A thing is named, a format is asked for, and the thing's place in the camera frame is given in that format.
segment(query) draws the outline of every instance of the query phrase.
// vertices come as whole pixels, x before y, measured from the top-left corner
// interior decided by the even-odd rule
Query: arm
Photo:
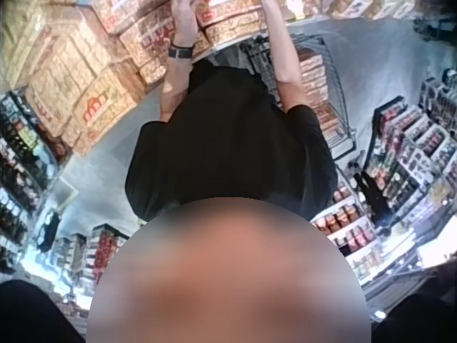
[[[279,97],[287,113],[296,105],[306,105],[302,89],[300,61],[276,0],[261,0],[270,36],[271,56]]]
[[[196,0],[172,0],[176,33],[173,44],[182,47],[192,47],[195,43],[198,26],[195,17]],[[162,88],[160,103],[160,120],[168,122],[175,109],[184,100],[189,87],[189,74],[192,70],[190,59],[166,60],[167,70]]]

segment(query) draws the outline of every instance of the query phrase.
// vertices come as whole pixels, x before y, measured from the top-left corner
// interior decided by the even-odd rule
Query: black watch strap
[[[194,47],[185,48],[182,46],[174,45],[173,43],[169,47],[169,57],[172,59],[191,59]]]

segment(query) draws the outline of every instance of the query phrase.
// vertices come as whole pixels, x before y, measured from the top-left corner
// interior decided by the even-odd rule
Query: black t-shirt
[[[310,220],[336,184],[330,150],[309,107],[285,114],[258,76],[197,64],[189,95],[171,120],[142,127],[126,195],[145,221],[213,197],[260,199]]]

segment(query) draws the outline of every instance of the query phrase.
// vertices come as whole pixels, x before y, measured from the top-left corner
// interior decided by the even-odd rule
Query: hand
[[[173,44],[182,47],[194,45],[199,32],[195,17],[198,2],[199,0],[171,0],[171,13],[176,26]]]

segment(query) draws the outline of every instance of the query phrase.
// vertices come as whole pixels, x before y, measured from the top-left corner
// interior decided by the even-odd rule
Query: store aisle
[[[422,41],[410,21],[322,21],[291,27],[291,31],[324,35],[359,149],[368,147],[377,106],[400,94],[415,104],[428,74],[439,76],[443,68],[453,65],[452,49]],[[134,233],[136,217],[124,195],[124,180],[141,125],[158,118],[158,94],[157,90],[149,94],[86,158],[75,156],[69,162],[62,177],[79,195],[64,212],[61,234],[87,234],[103,223]]]

